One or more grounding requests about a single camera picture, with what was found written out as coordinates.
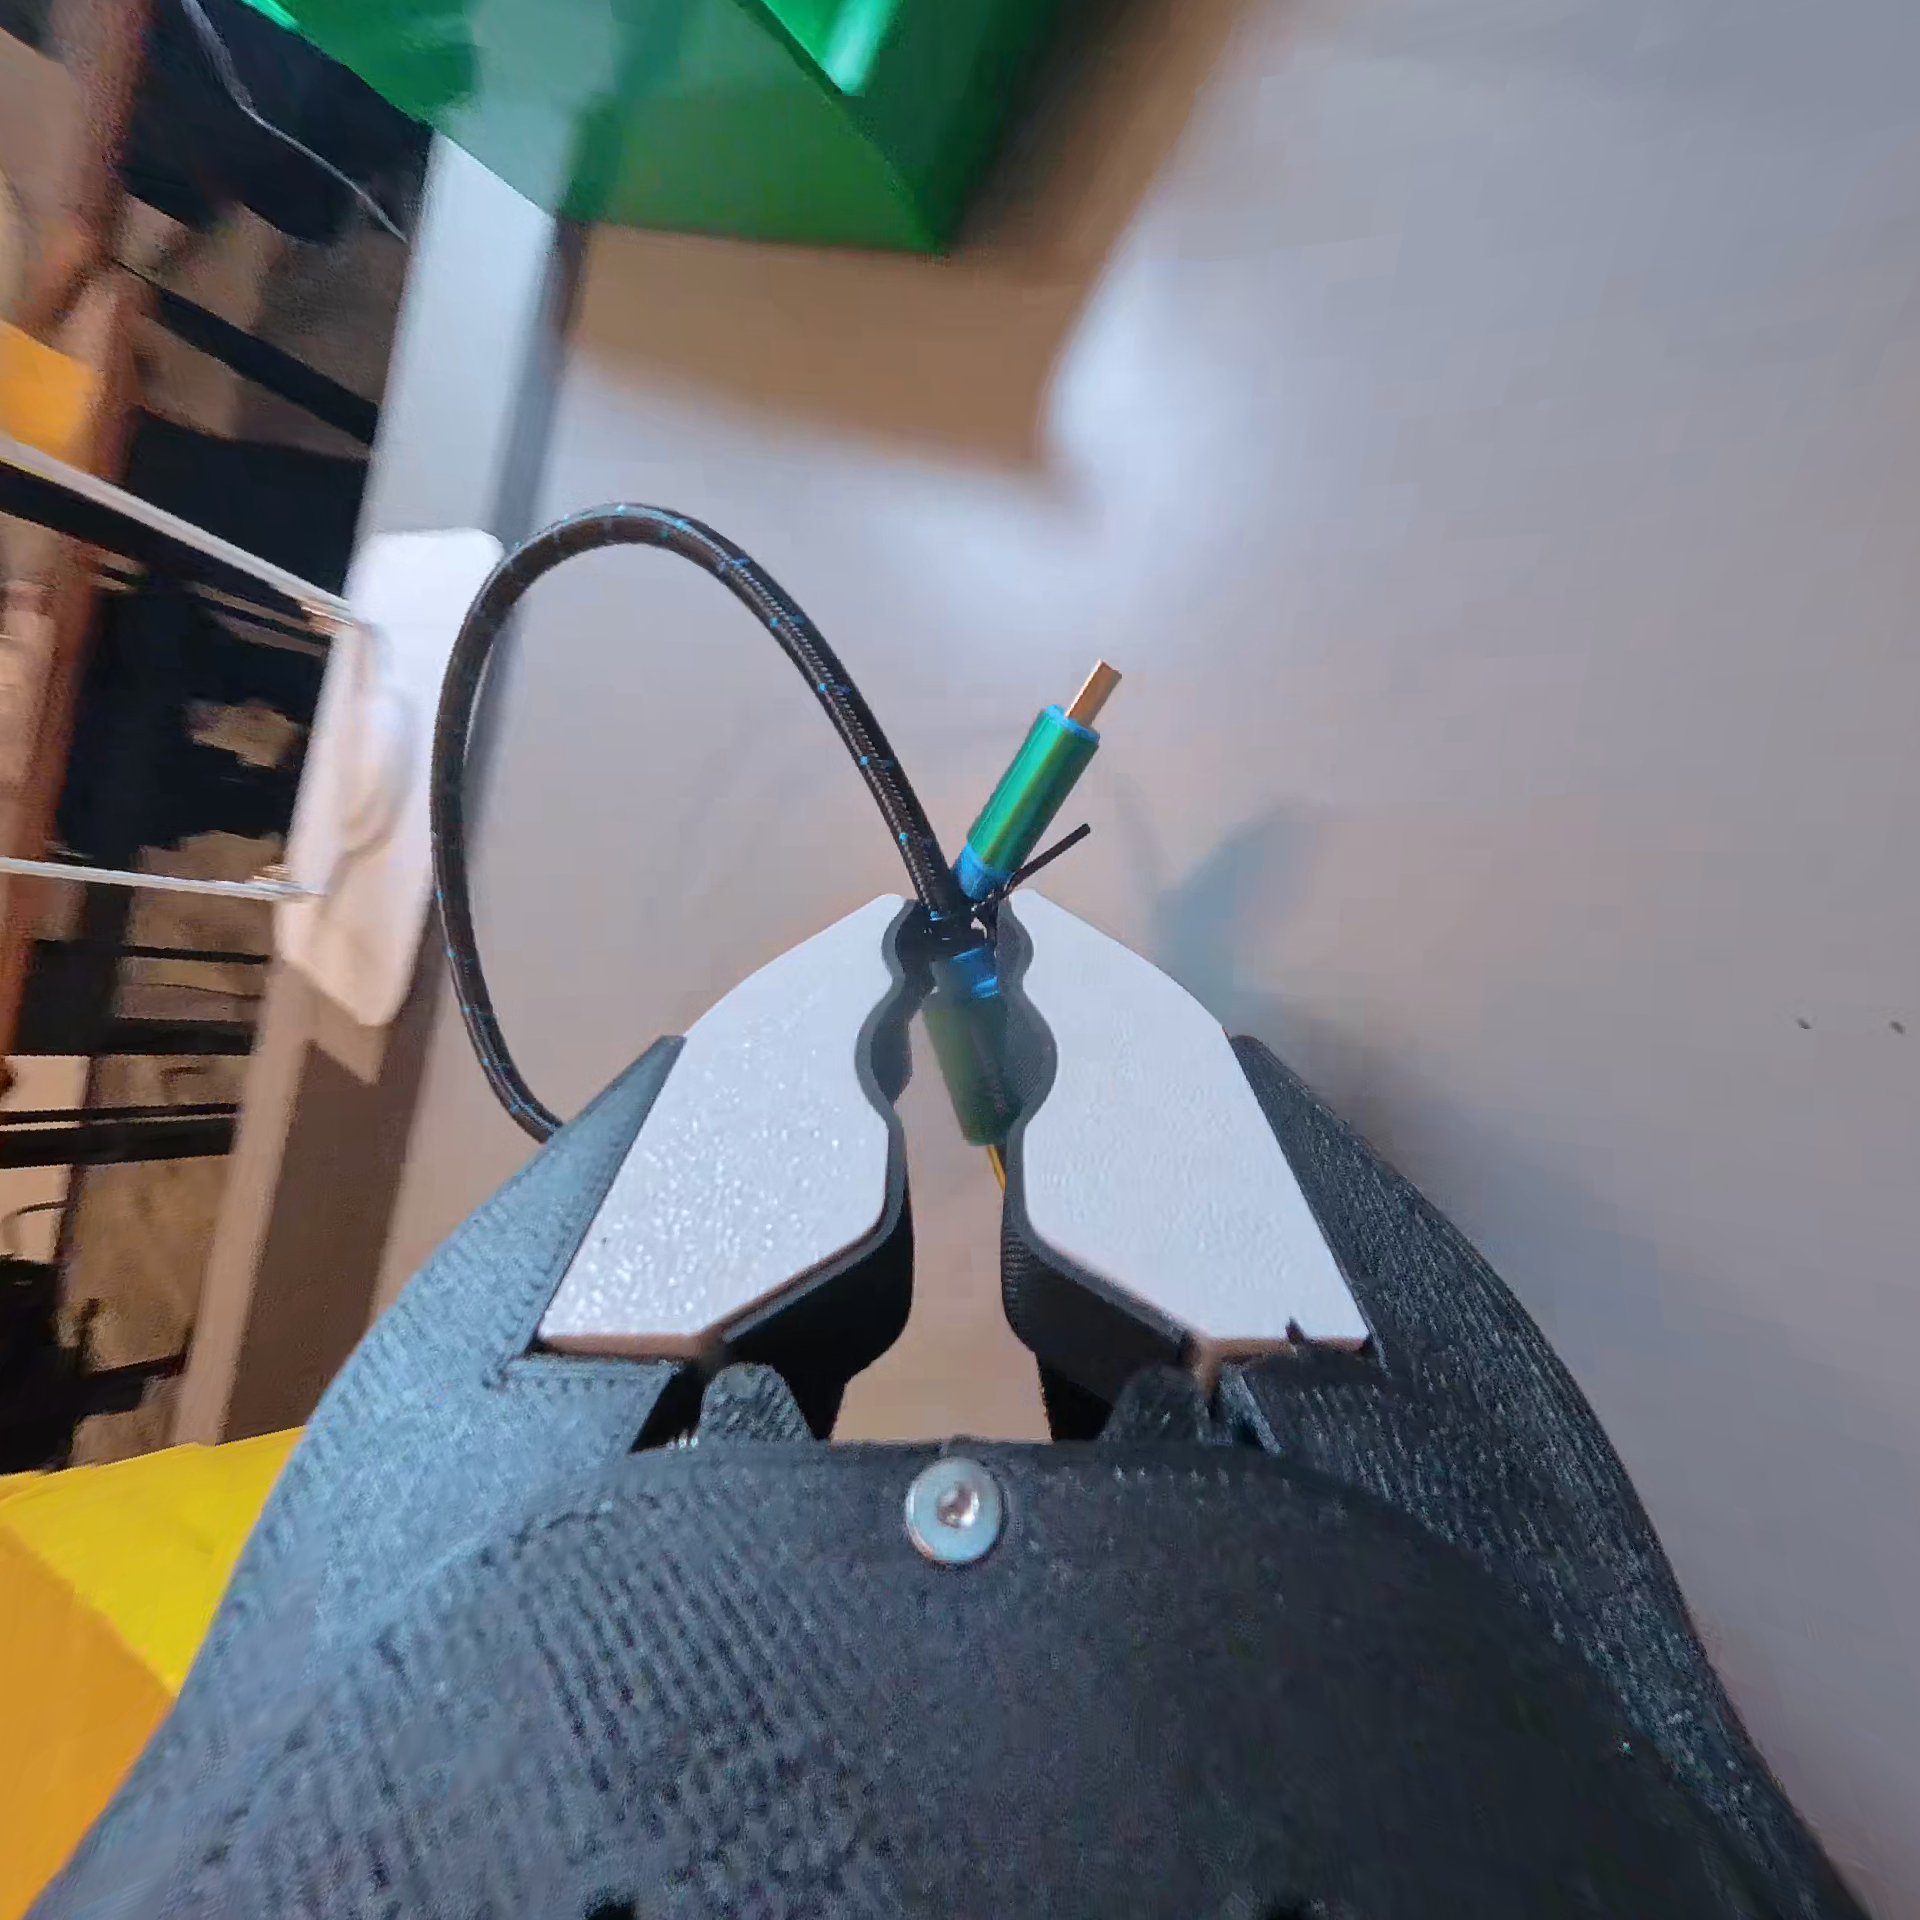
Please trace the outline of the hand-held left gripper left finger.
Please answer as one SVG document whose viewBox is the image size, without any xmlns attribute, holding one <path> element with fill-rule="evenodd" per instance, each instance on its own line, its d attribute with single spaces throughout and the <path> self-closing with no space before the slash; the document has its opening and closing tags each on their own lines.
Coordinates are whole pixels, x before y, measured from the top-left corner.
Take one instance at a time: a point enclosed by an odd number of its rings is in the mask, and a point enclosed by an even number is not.
<svg viewBox="0 0 1920 1920">
<path fill-rule="evenodd" d="M 905 1330 L 915 1231 L 896 1112 L 916 911 L 877 896 L 760 968 L 663 1080 L 537 1324 L 544 1354 L 651 1364 L 643 1435 L 690 1435 L 732 1364 L 777 1373 L 829 1435 Z"/>
</svg>

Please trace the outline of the green plastic bin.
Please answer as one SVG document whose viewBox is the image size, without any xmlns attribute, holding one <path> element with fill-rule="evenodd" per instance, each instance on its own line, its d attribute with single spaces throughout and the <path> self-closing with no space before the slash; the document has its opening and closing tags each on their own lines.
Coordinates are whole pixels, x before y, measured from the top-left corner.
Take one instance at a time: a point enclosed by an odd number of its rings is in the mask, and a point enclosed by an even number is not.
<svg viewBox="0 0 1920 1920">
<path fill-rule="evenodd" d="M 1055 3 L 290 3 L 259 11 L 575 225 L 941 256 Z"/>
</svg>

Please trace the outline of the yellow plastic bin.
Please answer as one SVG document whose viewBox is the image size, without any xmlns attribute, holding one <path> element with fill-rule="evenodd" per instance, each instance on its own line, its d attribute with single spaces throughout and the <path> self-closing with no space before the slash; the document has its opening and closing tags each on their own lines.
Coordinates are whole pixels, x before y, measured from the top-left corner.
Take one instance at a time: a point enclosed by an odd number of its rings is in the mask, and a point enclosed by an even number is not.
<svg viewBox="0 0 1920 1920">
<path fill-rule="evenodd" d="M 2 1479 L 2 1916 L 175 1705 L 301 1429 Z"/>
</svg>

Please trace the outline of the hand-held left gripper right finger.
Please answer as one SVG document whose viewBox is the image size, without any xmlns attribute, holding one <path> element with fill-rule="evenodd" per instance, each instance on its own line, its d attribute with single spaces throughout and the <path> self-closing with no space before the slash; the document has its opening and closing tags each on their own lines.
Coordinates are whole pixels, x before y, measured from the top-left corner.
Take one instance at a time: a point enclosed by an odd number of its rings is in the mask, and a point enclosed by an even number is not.
<svg viewBox="0 0 1920 1920">
<path fill-rule="evenodd" d="M 1000 911 L 1000 1290 L 1050 1429 L 1099 1429 L 1144 1372 L 1373 1344 L 1351 1275 L 1226 1026 L 1041 893 Z"/>
</svg>

